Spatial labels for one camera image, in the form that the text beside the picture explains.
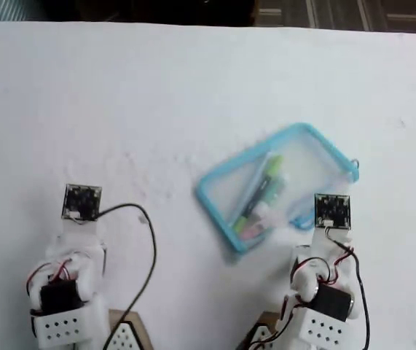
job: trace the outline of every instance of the pen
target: pen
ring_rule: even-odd
[[[256,191],[251,197],[251,200],[248,202],[242,214],[233,226],[235,232],[239,233],[243,230],[254,207],[263,197],[264,191],[267,189],[268,184],[274,177],[278,175],[282,162],[282,155],[275,155],[268,160],[267,166],[264,170],[264,176],[261,182],[259,183],[259,186],[257,187]]]

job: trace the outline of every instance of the white surface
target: white surface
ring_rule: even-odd
[[[276,234],[227,262],[192,189],[296,121],[361,163],[352,216],[370,348],[416,349],[416,35],[0,23],[0,349],[34,348],[24,282],[60,231],[67,182],[154,220],[158,265],[135,307],[154,347],[233,349],[279,308],[286,242],[310,237]],[[124,308],[150,266],[148,227],[131,209],[100,221],[105,293]],[[353,325],[361,349],[363,318]]]

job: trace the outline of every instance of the black wire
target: black wire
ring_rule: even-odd
[[[127,206],[130,206],[130,207],[133,207],[133,208],[138,208],[143,213],[144,217],[146,218],[146,221],[148,222],[149,229],[151,230],[151,238],[152,238],[152,246],[153,246],[152,265],[151,265],[151,268],[149,269],[148,276],[146,277],[146,280],[143,283],[143,286],[141,287],[140,291],[135,296],[135,298],[130,303],[130,305],[127,307],[127,309],[123,312],[123,314],[121,315],[119,321],[115,324],[114,328],[112,328],[111,334],[109,334],[109,336],[108,336],[108,338],[107,338],[107,340],[106,340],[106,342],[104,344],[103,350],[107,350],[107,348],[109,347],[109,344],[111,343],[112,337],[114,337],[114,334],[117,331],[117,328],[125,320],[125,317],[128,315],[128,313],[130,313],[131,308],[135,305],[135,303],[138,301],[138,299],[140,298],[140,296],[143,294],[144,290],[146,289],[146,286],[149,283],[149,280],[152,277],[152,273],[154,271],[154,267],[156,266],[157,248],[156,248],[156,237],[154,235],[154,228],[152,227],[151,219],[149,218],[148,213],[146,213],[146,210],[144,210],[144,208],[142,206],[140,206],[139,204],[136,204],[136,203],[124,203],[124,204],[120,204],[118,206],[113,206],[113,207],[111,207],[109,209],[106,209],[106,210],[100,212],[98,215],[96,215],[96,217],[94,219],[97,219],[99,217],[102,217],[102,216],[110,213],[111,211],[114,211],[114,210],[117,210],[117,209],[120,209],[120,208],[125,208]]]
[[[356,278],[358,279],[358,283],[360,284],[360,291],[361,291],[361,299],[363,300],[363,308],[365,310],[365,322],[366,322],[366,340],[365,340],[365,346],[363,347],[363,350],[368,350],[369,348],[369,336],[370,336],[370,326],[369,326],[369,312],[368,312],[368,305],[366,304],[366,295],[365,295],[365,289],[363,287],[363,282],[361,281],[360,277],[360,261],[358,260],[358,257],[356,254],[350,250],[347,246],[344,246],[342,243],[335,241],[331,237],[329,237],[329,229],[330,227],[327,227],[325,229],[326,237],[333,241],[336,245],[338,245],[339,248],[344,249],[348,254],[353,256],[353,259],[355,259],[355,270],[356,270]]]

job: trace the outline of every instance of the wooden block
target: wooden block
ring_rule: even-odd
[[[109,310],[109,324],[111,325],[111,329],[119,321],[122,314],[123,314],[123,311],[120,311],[120,310]],[[131,311],[125,317],[125,321],[132,322],[132,325],[136,331],[136,335],[138,336],[141,342],[141,345],[143,346],[143,349],[153,350],[151,340],[149,339],[149,335],[148,335],[148,332],[146,331],[146,328],[144,327],[143,321],[141,321],[140,315],[138,315],[137,312]]]

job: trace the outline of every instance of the pencil case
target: pencil case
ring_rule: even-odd
[[[344,194],[358,178],[357,160],[297,123],[215,167],[195,192],[232,248],[245,253],[275,228],[309,230],[315,193]]]

